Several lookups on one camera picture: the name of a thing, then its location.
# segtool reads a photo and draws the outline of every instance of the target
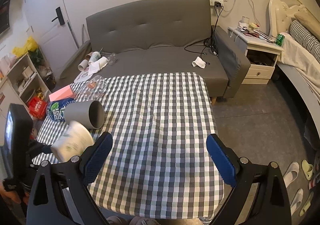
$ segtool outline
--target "checkered tablecloth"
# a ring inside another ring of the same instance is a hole
[[[216,124],[204,80],[195,73],[105,79],[101,103],[114,146],[89,191],[97,205],[119,213],[210,220],[223,197],[223,181],[205,140]],[[76,92],[84,83],[71,84]],[[45,119],[37,140],[52,144],[66,123]],[[35,164],[53,154],[39,155]]]

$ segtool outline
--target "sofa backrest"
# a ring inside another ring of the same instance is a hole
[[[185,46],[210,37],[209,0],[141,0],[86,18],[92,50]]]

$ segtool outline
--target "sofa armrest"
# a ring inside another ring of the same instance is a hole
[[[229,79],[223,97],[231,98],[247,75],[250,61],[220,26],[216,27],[214,38],[218,48],[218,58]]]
[[[92,51],[90,40],[86,41],[79,49],[72,55],[63,67],[59,80],[73,77],[74,79],[79,74],[78,65],[84,60],[85,56]]]

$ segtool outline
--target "yellow bag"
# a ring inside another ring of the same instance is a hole
[[[32,36],[27,39],[25,46],[27,47],[28,51],[32,52],[35,52],[39,48],[37,42],[35,41],[35,39],[33,39]]]
[[[32,36],[30,36],[22,48],[14,47],[12,50],[12,53],[19,58],[19,57],[25,55],[28,51],[34,52],[38,48],[39,48],[39,46],[38,46],[37,42],[35,41],[35,39],[33,39]]]

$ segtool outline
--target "black cable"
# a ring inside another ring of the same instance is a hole
[[[200,54],[200,58],[201,58],[201,60],[202,60],[202,54],[207,55],[207,53],[204,53],[204,52],[203,52],[204,49],[207,48],[206,45],[204,45],[204,48],[202,49],[201,52],[194,52],[194,51],[187,50],[187,47],[190,47],[190,46],[192,46],[192,45],[194,45],[194,44],[196,44],[196,43],[199,43],[199,42],[203,42],[203,44],[205,44],[205,42],[206,42],[208,39],[210,39],[210,37],[209,37],[209,38],[206,38],[206,39],[203,39],[203,40],[200,40],[200,41],[193,42],[193,43],[187,45],[184,49],[185,49],[185,51],[187,51],[187,52],[192,52],[192,53],[198,53],[198,54]]]
[[[219,17],[223,11],[223,6],[221,6],[221,11],[220,13],[218,14],[217,12],[217,9],[216,9],[216,6],[214,6],[214,10],[216,11],[216,14],[217,14],[217,20],[216,20],[216,23],[214,25],[214,29],[212,30],[212,34],[211,34],[211,38],[210,38],[210,44],[207,45],[207,47],[209,47],[211,49],[211,52],[214,54],[214,55],[218,55],[218,48],[217,46],[215,45],[215,39],[214,39],[214,36],[215,36],[215,32],[216,32],[216,27],[217,27],[217,24],[218,24],[218,20],[219,20]]]
[[[201,41],[193,42],[193,43],[187,45],[187,46],[184,48],[185,51],[187,51],[187,52],[192,52],[192,53],[200,54],[200,58],[201,58],[201,59],[202,59],[202,54],[207,55],[207,53],[204,53],[204,52],[203,52],[205,48],[210,48],[210,50],[211,50],[211,52],[212,52],[213,55],[218,55],[218,48],[217,48],[217,46],[215,45],[214,35],[215,35],[216,27],[217,27],[217,24],[218,24],[219,16],[221,15],[221,13],[222,13],[222,11],[223,11],[223,6],[221,7],[221,11],[220,11],[219,14],[218,14],[215,6],[214,6],[214,10],[216,11],[216,14],[217,14],[217,21],[216,21],[216,23],[215,23],[215,25],[214,25],[214,29],[212,30],[212,28],[211,28],[211,36],[210,36],[209,38],[203,39],[203,40],[201,40]],[[194,51],[187,50],[188,47],[190,47],[190,46],[192,46],[192,45],[194,45],[194,44],[196,44],[196,43],[202,42],[202,41],[203,41],[204,48],[203,48],[203,50],[202,50],[201,52],[194,52]]]

